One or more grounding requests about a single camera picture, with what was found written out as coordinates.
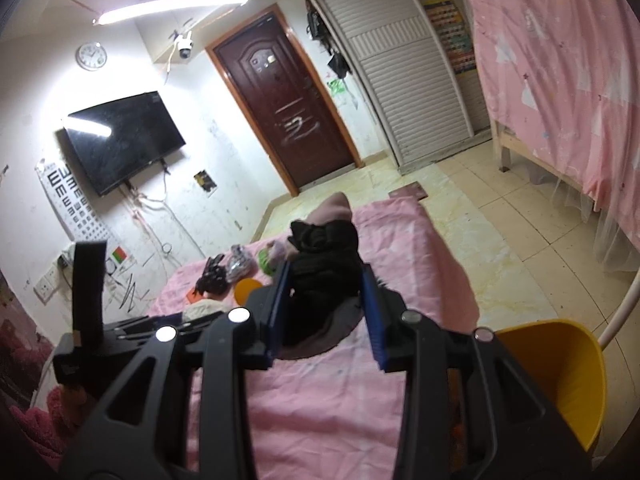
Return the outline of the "pink fleece sleeve forearm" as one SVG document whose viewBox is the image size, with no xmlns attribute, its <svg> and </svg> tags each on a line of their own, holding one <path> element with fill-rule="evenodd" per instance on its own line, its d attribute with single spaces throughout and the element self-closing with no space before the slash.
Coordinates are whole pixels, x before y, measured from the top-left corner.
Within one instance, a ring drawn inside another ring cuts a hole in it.
<svg viewBox="0 0 640 480">
<path fill-rule="evenodd" d="M 10 406 L 9 413 L 17 424 L 18 433 L 30 447 L 54 470 L 73 438 L 78 434 L 96 400 L 84 388 L 55 386 L 47 395 L 47 408 L 26 411 Z"/>
</svg>

